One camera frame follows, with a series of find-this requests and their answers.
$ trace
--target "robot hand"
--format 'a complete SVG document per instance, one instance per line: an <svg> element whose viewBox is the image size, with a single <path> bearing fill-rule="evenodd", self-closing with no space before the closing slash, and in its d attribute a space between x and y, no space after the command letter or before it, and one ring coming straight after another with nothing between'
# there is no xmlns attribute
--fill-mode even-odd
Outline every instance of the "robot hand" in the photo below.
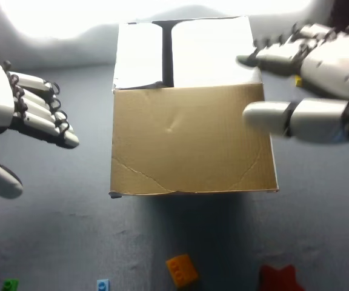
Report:
<svg viewBox="0 0 349 291"><path fill-rule="evenodd" d="M349 142L349 27L336 33L319 24L293 27L284 42L237 57L242 64L283 75L300 75L303 84L323 97L301 102L254 102L243 112L245 121L282 136L317 143Z"/></svg>
<svg viewBox="0 0 349 291"><path fill-rule="evenodd" d="M9 69L8 62L0 66L0 133L12 129L66 149L77 147L79 139L56 97L59 86ZM21 193L19 178L0 165L0 196L12 199Z"/></svg>

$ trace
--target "orange toy block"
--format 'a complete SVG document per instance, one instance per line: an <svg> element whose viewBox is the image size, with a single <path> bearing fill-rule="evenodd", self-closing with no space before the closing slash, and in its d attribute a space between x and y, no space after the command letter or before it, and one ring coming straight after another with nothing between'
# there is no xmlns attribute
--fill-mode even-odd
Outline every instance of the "orange toy block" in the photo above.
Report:
<svg viewBox="0 0 349 291"><path fill-rule="evenodd" d="M169 259L167 266L177 288L184 287L199 278L188 255L176 256Z"/></svg>

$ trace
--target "cardboard box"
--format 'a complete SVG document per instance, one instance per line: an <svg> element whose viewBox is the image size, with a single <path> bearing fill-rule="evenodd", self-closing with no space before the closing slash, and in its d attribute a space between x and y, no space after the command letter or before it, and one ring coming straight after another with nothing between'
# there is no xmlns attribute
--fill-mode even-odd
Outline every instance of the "cardboard box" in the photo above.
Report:
<svg viewBox="0 0 349 291"><path fill-rule="evenodd" d="M110 194L278 189L269 135L242 121L264 100L259 70L235 63L243 49L246 17L120 26Z"/></svg>

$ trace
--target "green lego brick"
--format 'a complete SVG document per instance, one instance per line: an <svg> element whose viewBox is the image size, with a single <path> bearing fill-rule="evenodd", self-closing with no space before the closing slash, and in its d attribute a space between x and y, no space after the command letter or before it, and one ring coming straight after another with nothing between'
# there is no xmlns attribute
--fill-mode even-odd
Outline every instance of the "green lego brick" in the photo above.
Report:
<svg viewBox="0 0 349 291"><path fill-rule="evenodd" d="M18 289L18 280L8 279L4 282L2 291L17 291L17 289Z"/></svg>

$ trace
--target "blue toy block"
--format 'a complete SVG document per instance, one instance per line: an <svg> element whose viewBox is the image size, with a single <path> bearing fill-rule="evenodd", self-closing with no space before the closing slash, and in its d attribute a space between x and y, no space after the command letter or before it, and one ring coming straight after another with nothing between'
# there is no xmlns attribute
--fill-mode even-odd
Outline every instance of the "blue toy block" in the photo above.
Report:
<svg viewBox="0 0 349 291"><path fill-rule="evenodd" d="M110 291L110 281L108 279L97 280L96 290L97 291Z"/></svg>

